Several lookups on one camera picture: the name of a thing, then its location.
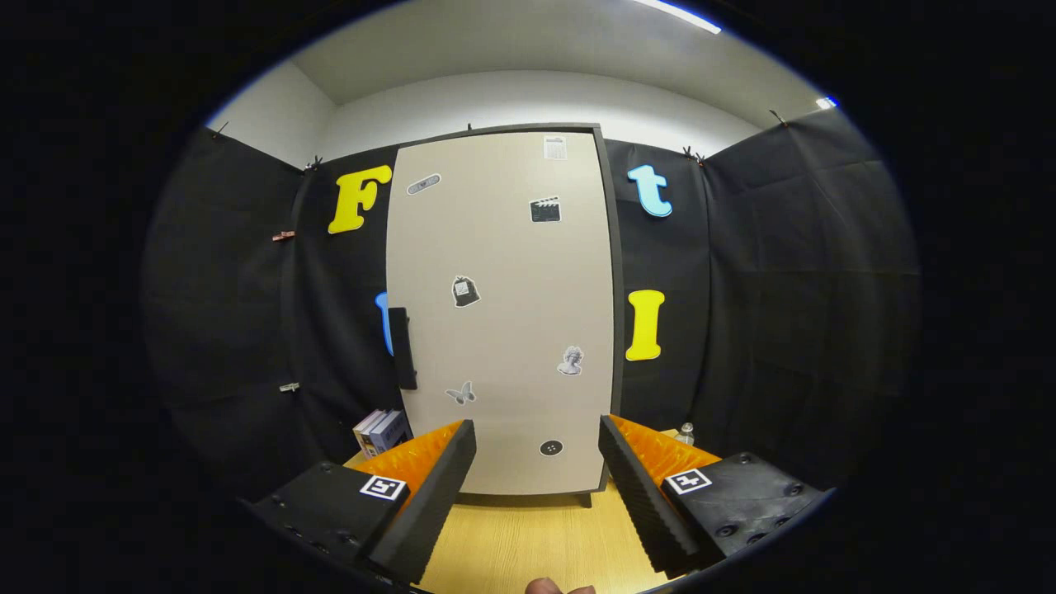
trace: water bottle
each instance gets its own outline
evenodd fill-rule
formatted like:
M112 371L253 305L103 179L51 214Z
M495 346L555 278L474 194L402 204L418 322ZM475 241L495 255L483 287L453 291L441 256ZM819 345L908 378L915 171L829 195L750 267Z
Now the water bottle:
M684 423L675 439L685 445L693 445L693 423Z

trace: butterfly sticker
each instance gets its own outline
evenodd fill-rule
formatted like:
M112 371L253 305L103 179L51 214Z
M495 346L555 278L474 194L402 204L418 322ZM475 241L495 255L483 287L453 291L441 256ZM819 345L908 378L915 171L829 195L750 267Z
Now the butterfly sticker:
M473 382L463 384L460 392L458 390L445 390L444 392L461 406L466 406L467 401L473 402L476 400L476 394L473 393Z

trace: door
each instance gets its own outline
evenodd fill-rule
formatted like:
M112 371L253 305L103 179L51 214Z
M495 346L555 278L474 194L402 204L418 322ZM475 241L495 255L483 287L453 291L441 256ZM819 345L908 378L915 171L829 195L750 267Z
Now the door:
M593 490L612 398L612 259L589 133L507 132L399 150L386 239L406 308L416 435L472 419L463 493Z

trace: yellow letter f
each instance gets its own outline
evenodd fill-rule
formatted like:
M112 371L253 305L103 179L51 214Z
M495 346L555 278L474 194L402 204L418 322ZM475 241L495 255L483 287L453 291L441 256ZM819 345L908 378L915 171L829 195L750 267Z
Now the yellow letter f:
M378 198L378 184L375 181L388 184L392 179L393 170L388 165L338 178L337 185L341 189L337 194L337 212L327 227L331 235L363 226L366 220L359 215L359 205L363 205L364 211L370 210Z

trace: black door handle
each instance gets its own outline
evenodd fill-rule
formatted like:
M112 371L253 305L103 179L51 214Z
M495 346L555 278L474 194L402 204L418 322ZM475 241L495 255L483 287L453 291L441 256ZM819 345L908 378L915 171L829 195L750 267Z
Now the black door handle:
M418 389L418 372L414 370L411 357L411 334L408 324L411 318L407 308L389 308L389 333L393 339L393 358L396 360L396 380L404 390Z

